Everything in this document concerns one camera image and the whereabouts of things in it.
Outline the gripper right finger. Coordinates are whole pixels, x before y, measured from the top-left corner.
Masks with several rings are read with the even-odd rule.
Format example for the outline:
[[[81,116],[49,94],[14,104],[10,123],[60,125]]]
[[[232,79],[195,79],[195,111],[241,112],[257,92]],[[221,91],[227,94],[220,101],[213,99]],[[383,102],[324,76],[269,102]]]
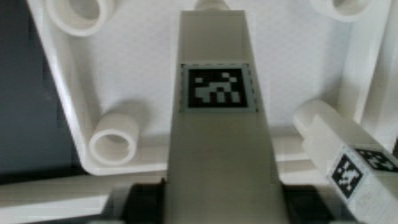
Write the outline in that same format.
[[[344,203],[328,189],[312,185],[282,185],[291,224],[355,224]]]

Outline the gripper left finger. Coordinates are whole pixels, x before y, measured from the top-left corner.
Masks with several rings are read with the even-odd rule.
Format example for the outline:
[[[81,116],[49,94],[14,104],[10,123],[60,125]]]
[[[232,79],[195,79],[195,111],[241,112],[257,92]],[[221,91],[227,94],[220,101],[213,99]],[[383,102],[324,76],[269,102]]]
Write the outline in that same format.
[[[86,224],[163,224],[165,183],[136,183],[118,188],[102,211]]]

